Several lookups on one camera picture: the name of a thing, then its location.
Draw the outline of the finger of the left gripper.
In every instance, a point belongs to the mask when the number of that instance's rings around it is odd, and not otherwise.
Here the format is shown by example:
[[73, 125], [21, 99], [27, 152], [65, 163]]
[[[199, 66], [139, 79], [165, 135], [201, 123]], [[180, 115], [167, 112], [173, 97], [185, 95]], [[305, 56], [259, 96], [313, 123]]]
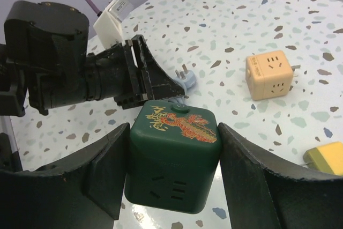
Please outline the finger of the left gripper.
[[115, 45], [120, 70], [124, 72], [123, 92], [115, 102], [123, 109], [148, 100], [167, 100], [185, 95], [184, 88], [158, 65], [142, 35]]

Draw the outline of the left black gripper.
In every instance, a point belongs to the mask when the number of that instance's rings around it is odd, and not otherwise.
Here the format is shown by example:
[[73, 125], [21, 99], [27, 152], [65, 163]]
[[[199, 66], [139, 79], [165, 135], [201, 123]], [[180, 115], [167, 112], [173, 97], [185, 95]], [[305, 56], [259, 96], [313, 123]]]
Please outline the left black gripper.
[[122, 63], [112, 51], [88, 55], [88, 29], [88, 18], [71, 6], [16, 1], [4, 22], [1, 115], [24, 116], [25, 99], [47, 115], [122, 94]]

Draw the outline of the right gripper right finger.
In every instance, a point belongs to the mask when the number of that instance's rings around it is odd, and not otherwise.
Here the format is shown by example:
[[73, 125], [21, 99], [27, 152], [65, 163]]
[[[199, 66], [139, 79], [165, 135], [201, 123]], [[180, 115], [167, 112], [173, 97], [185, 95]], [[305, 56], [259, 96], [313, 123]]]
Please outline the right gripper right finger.
[[342, 177], [285, 160], [224, 123], [218, 129], [232, 228], [342, 228]]

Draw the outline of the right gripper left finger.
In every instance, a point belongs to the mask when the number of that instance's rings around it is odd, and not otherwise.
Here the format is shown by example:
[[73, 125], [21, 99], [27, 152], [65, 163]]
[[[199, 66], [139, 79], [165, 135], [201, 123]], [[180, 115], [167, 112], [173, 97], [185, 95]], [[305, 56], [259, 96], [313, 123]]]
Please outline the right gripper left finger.
[[112, 228], [119, 219], [130, 125], [35, 171], [1, 133], [1, 228]]

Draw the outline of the dark green cube socket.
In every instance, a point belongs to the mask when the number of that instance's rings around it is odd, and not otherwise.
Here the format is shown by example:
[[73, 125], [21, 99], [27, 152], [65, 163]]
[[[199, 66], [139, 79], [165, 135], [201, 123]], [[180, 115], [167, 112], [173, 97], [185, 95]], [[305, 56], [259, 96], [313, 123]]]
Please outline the dark green cube socket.
[[124, 188], [129, 202], [190, 214], [202, 211], [222, 149], [211, 111], [147, 101], [129, 140]]

